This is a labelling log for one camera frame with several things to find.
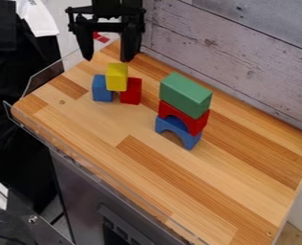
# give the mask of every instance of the red block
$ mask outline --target red block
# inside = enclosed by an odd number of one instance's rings
[[[98,32],[93,33],[93,38],[102,43],[106,43],[110,40],[108,37],[105,37],[104,35],[100,35]]]
[[[141,84],[140,78],[128,78],[127,90],[125,92],[120,92],[120,102],[140,104]]]
[[[159,103],[159,117],[165,119],[168,116],[175,116],[181,119],[185,123],[188,133],[192,136],[198,135],[205,128],[209,113],[210,110],[207,110],[199,119],[195,120],[163,100]]]

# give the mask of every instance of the blue block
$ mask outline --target blue block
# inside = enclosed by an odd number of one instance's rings
[[[190,135],[187,131],[186,125],[177,117],[169,116],[166,119],[157,117],[156,132],[161,134],[165,130],[174,132],[182,139],[184,147],[189,150],[191,150],[201,140],[202,136],[202,131],[196,136]]]
[[[104,75],[95,75],[92,84],[92,94],[94,101],[112,102],[114,97],[113,91],[106,88],[106,79]]]

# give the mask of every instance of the block stack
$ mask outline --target block stack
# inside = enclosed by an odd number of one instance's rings
[[[178,135],[187,149],[201,140],[209,117],[212,92],[202,85],[172,73],[161,83],[156,132],[169,130]]]
[[[94,101],[112,102],[114,92],[120,92],[120,102],[140,104],[141,79],[128,77],[125,63],[110,63],[106,75],[95,75],[92,92]]]

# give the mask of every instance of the whitewashed wooden wall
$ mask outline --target whitewashed wooden wall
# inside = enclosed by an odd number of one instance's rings
[[[144,0],[143,50],[302,128],[302,0]]]

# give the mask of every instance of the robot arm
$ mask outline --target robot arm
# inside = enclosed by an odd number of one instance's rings
[[[93,32],[120,33],[120,60],[129,62],[140,51],[145,32],[142,0],[92,0],[92,6],[68,8],[69,31],[76,35],[79,48],[87,60],[94,54]],[[83,14],[91,14],[87,19]],[[99,23],[100,18],[121,17],[119,23]]]

